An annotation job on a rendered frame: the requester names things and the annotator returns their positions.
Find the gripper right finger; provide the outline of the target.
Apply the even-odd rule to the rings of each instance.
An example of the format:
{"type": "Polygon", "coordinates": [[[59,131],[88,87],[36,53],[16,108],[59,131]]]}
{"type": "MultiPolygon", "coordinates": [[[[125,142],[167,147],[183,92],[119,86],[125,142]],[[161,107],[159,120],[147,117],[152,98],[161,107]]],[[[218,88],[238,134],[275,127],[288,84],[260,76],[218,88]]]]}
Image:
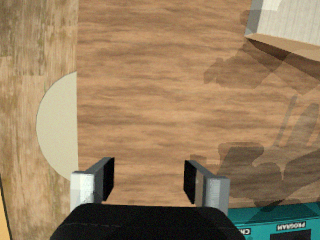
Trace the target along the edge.
{"type": "Polygon", "coordinates": [[[195,160],[185,160],[183,190],[191,204],[218,208],[228,217],[228,177],[214,175],[195,160]]]}

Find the green box-shaped console housing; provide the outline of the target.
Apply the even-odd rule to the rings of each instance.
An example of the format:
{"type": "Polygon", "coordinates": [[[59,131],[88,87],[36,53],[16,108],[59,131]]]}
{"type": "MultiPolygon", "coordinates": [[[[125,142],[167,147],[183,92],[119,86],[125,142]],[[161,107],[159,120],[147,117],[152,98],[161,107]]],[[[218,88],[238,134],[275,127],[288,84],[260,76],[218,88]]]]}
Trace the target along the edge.
{"type": "Polygon", "coordinates": [[[228,209],[246,240],[320,240],[320,202],[228,209]]]}

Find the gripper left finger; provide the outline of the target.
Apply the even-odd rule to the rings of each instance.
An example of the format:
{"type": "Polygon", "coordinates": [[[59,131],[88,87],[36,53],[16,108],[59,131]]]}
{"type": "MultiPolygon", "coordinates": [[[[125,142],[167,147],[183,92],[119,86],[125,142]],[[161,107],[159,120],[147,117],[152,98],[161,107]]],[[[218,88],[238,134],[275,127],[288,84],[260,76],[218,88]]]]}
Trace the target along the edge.
{"type": "Polygon", "coordinates": [[[104,157],[85,171],[70,174],[70,213],[85,203],[102,203],[114,188],[114,157],[104,157]]]}

